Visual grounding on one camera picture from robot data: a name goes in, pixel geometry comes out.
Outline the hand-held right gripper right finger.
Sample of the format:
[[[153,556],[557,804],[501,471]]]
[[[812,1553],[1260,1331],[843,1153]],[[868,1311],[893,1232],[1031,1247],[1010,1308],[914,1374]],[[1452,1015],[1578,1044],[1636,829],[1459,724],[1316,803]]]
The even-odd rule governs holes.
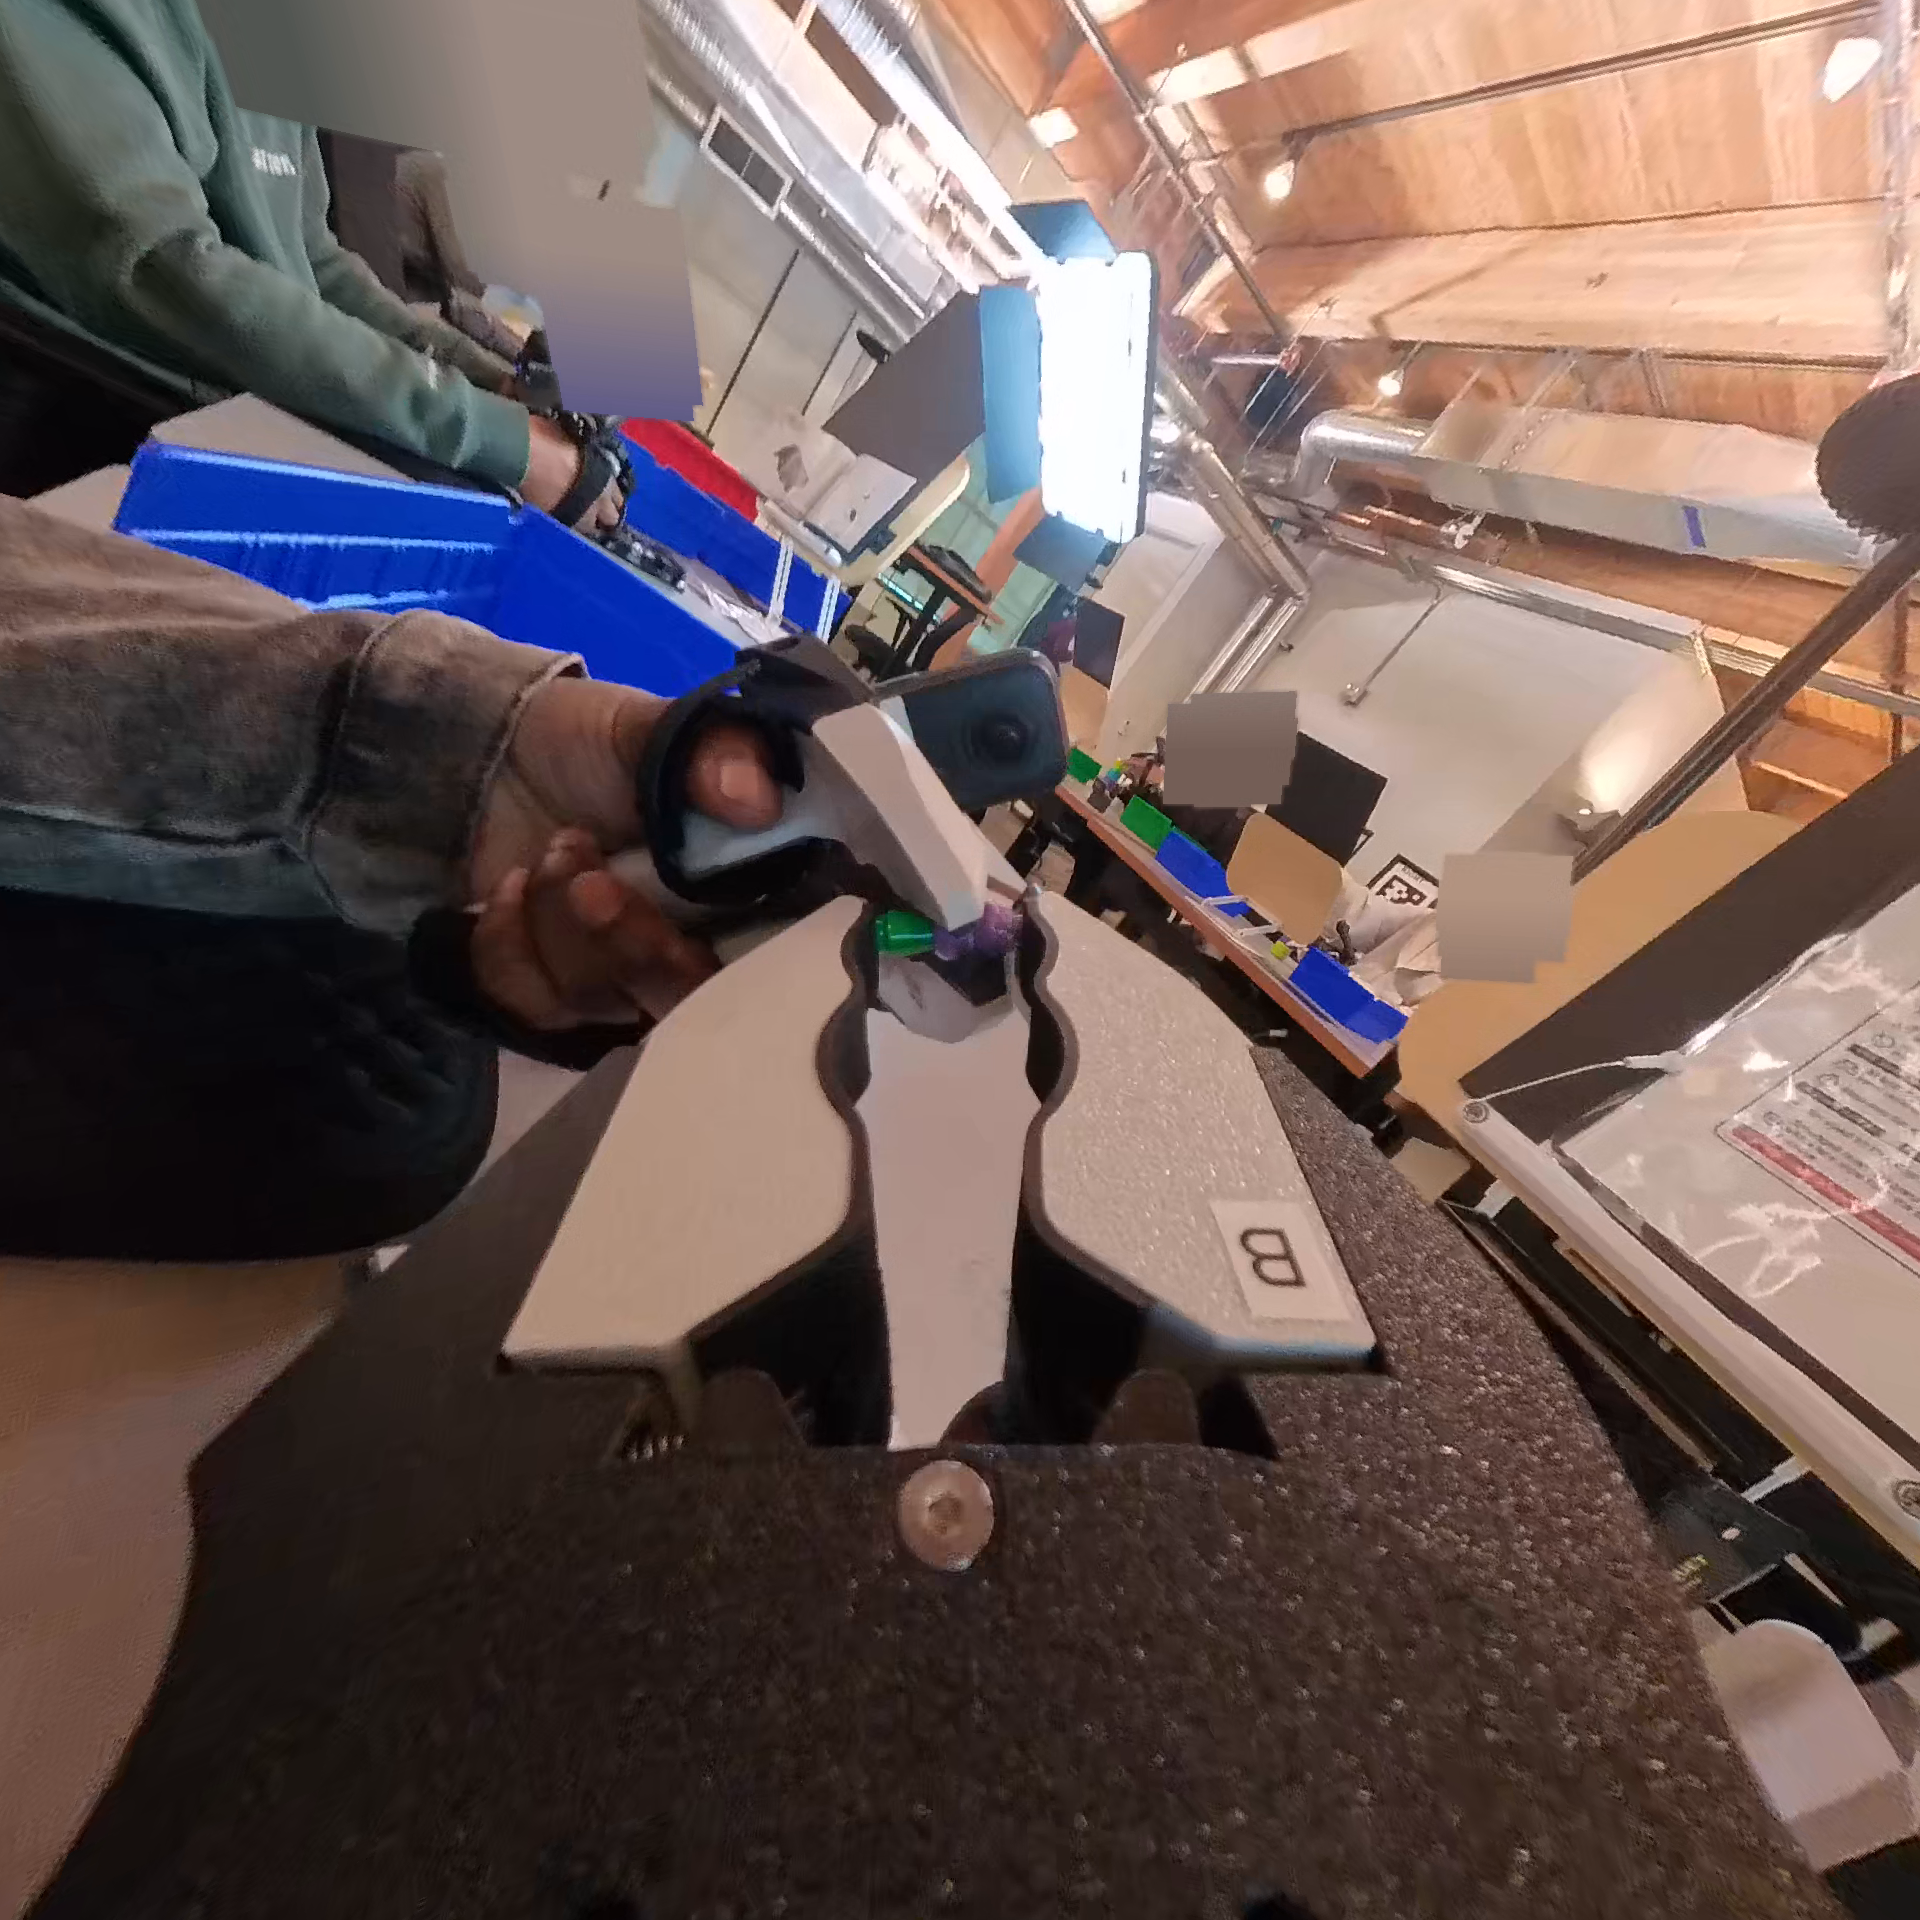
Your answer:
[[[1017,1331],[1036,1369],[1297,1374],[1376,1331],[1256,1047],[1211,998],[1055,894],[1027,901]]]

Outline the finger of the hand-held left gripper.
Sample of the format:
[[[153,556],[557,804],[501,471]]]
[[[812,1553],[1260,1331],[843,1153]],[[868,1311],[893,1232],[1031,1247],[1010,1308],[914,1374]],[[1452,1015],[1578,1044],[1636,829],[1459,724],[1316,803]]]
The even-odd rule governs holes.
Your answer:
[[[1024,1023],[1009,961],[879,960],[879,1008],[941,1044],[968,1043],[1007,1022]]]
[[[922,747],[885,704],[816,720],[816,760],[828,775],[843,845],[901,904],[960,931],[992,904],[1024,897],[1024,881],[959,807]]]

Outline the purple toy flower green stem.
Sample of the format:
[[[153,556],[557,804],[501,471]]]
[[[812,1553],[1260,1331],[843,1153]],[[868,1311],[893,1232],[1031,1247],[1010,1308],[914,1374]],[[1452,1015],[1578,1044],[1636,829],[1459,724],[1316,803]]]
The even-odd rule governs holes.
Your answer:
[[[893,907],[876,919],[879,956],[944,968],[1002,968],[1020,949],[1024,910],[1020,902],[992,897],[978,919],[946,928],[920,912]]]

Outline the person's left forearm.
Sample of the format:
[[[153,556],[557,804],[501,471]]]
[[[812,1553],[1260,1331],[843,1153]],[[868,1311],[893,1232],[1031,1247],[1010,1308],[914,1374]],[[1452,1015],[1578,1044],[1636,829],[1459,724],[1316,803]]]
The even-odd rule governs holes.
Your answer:
[[[451,615],[309,609],[3,503],[3,884],[404,933],[588,825],[521,750],[581,668]]]

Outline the person's left hand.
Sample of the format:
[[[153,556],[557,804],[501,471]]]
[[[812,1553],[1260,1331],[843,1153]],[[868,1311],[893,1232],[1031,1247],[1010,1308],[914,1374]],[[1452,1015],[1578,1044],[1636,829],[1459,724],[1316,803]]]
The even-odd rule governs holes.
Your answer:
[[[664,710],[631,688],[553,679],[492,779],[472,841],[472,966],[495,1008],[532,1029],[661,1017],[715,972],[609,864],[642,845],[639,773]]]

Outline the long wooden table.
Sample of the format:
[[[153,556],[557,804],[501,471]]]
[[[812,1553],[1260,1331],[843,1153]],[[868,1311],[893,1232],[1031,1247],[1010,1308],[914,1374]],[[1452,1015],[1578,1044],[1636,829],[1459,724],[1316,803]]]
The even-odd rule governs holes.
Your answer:
[[[1243,926],[1226,919],[1217,907],[1185,888],[1181,881],[1159,864],[1156,853],[1130,831],[1122,823],[1106,817],[1091,803],[1079,783],[1061,781],[1055,788],[1058,803],[1083,823],[1106,857],[1116,857],[1130,872],[1137,872],[1164,901],[1165,910],[1191,928],[1200,947],[1235,966],[1256,991],[1279,1013],[1275,1022],[1287,1031],[1307,1036],[1307,1043],[1337,1063],[1356,1081],[1361,1099],[1389,1097],[1401,1083],[1399,1054],[1392,1043],[1370,1043],[1345,1023],[1330,1022],[1322,1011],[1298,995],[1290,977],[1279,972],[1261,950],[1241,940]]]

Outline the tan chair back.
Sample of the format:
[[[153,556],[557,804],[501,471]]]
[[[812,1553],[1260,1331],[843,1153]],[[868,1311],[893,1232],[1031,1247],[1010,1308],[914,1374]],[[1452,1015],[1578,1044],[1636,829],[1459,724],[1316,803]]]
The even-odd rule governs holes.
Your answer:
[[[1297,947],[1324,937],[1347,891],[1339,861],[1269,811],[1252,811],[1228,859],[1228,888]]]

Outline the black monitor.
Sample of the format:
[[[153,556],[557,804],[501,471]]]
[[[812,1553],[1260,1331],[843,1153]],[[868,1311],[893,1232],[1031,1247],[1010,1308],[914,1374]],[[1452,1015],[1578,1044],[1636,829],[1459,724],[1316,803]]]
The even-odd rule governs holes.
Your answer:
[[[1385,775],[1316,736],[1297,733],[1285,791],[1265,808],[1307,845],[1347,867],[1372,837],[1384,793]]]

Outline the studio light panel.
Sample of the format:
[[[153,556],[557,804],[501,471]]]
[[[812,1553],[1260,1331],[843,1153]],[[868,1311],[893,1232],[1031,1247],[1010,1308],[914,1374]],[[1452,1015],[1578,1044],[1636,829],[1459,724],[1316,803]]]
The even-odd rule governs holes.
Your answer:
[[[1156,412],[1156,260],[1119,249],[1079,199],[1010,215],[1020,275],[956,295],[824,429],[922,483],[980,445],[991,501],[1037,492],[1045,519],[1130,544]]]

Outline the person's black trousers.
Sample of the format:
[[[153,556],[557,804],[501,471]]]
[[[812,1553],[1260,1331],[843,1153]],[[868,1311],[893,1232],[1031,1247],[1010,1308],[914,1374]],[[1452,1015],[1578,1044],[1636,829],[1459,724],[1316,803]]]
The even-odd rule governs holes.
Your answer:
[[[3,894],[3,1249],[271,1262],[402,1241],[480,1171],[497,1047],[332,920]]]

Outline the white framed plastic panel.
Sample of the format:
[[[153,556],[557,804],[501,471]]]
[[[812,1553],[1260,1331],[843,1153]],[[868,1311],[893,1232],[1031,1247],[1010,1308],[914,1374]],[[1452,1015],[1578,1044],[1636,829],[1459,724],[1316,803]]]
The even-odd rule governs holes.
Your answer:
[[[1683,1044],[1465,1095],[1465,1145],[1917,1559],[1917,894]]]

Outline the large blue plastic bin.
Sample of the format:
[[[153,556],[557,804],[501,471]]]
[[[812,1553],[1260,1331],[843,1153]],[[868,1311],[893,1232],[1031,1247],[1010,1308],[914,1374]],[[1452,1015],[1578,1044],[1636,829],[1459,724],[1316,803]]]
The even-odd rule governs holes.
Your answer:
[[[749,643],[696,592],[482,492],[153,439],[132,460],[112,528],[303,608],[444,613],[665,699],[727,671]]]

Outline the black boom pole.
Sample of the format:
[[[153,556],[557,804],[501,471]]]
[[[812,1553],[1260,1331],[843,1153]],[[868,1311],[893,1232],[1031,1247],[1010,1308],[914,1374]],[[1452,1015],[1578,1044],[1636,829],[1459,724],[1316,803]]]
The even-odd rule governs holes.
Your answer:
[[[1868,572],[1683,757],[1573,861],[1581,881],[1643,829],[1666,823],[1723,766],[1780,718],[1844,643],[1882,615],[1917,572],[1917,373],[1903,373],[1856,400],[1815,451],[1818,492],[1855,531],[1879,542]]]

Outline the white plastic block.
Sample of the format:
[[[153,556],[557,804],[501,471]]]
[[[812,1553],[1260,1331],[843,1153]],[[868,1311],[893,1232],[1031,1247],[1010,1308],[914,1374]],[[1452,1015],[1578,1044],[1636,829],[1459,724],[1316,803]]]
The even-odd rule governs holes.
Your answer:
[[[1821,1636],[1759,1620],[1698,1653],[1771,1812],[1815,1870],[1916,1838],[1916,1720],[1876,1710]]]

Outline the silver ventilation duct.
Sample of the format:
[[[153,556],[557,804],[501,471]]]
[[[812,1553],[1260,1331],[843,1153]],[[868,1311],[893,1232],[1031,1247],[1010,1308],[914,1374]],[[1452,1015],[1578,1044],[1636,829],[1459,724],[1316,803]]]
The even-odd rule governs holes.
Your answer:
[[[1739,423],[1479,400],[1434,423],[1333,412],[1303,431],[1285,492],[1329,508],[1349,467],[1465,513],[1671,556],[1859,568],[1876,553],[1818,492],[1815,445]]]

